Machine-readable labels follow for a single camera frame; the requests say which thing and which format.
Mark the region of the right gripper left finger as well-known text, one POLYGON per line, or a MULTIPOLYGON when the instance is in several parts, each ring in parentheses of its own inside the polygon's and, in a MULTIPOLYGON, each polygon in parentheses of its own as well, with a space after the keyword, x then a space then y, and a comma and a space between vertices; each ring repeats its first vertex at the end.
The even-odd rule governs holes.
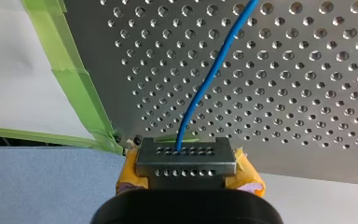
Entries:
POLYGON ((126 159, 116 183, 116 195, 130 190, 148 189, 148 179, 136 175, 137 156, 137 148, 127 151, 126 159))

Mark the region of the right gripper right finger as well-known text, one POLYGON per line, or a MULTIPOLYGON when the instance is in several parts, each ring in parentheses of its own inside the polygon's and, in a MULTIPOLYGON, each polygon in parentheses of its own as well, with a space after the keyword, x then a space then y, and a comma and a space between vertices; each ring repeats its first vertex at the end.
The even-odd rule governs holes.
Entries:
POLYGON ((236 160, 236 174, 225 178, 226 188, 242 190, 263 197, 266 191, 266 184, 248 160, 247 154, 243 152, 243 148, 237 148, 234 156, 236 160))

